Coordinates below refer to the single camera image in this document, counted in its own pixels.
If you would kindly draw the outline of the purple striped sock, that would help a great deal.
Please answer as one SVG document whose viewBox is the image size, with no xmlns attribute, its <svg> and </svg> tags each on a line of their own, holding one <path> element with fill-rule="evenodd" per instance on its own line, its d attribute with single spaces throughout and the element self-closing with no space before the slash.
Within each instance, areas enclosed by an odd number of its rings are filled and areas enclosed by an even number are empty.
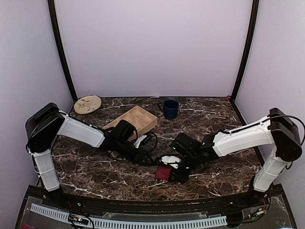
<svg viewBox="0 0 305 229">
<path fill-rule="evenodd" d="M 156 172 L 155 178 L 158 180 L 168 181 L 171 176 L 171 166 L 160 166 Z"/>
</svg>

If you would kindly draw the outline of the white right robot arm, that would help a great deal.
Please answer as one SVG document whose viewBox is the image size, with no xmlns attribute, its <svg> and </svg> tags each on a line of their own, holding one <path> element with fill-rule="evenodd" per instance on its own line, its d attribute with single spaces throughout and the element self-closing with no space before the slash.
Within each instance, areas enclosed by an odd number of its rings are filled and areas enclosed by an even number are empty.
<svg viewBox="0 0 305 229">
<path fill-rule="evenodd" d="M 189 173 L 199 164 L 217 160 L 237 151 L 262 145 L 271 145 L 272 150 L 261 170 L 254 176 L 250 188 L 256 192 L 266 192 L 273 181 L 289 163 L 302 155 L 305 141 L 299 135 L 296 117 L 272 108 L 269 115 L 251 124 L 206 135 L 201 142 L 180 133 L 170 148 L 177 155 L 165 155 L 158 163 L 167 166 L 166 180 L 184 183 Z"/>
</svg>

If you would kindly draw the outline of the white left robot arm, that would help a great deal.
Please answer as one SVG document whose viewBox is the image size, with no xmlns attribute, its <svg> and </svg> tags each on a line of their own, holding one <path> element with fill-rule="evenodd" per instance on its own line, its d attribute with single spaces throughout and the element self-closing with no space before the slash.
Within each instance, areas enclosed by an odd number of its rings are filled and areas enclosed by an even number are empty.
<svg viewBox="0 0 305 229">
<path fill-rule="evenodd" d="M 114 127 L 98 128 L 61 111 L 55 103 L 49 103 L 31 116 L 25 124 L 26 150 L 33 158 L 35 172 L 40 176 L 47 192 L 61 188 L 51 150 L 57 137 L 64 136 L 104 151 L 115 151 L 127 160 L 141 165 L 154 165 L 151 152 L 140 149 L 140 141 L 130 142 L 138 134 L 136 126 L 120 120 Z"/>
</svg>

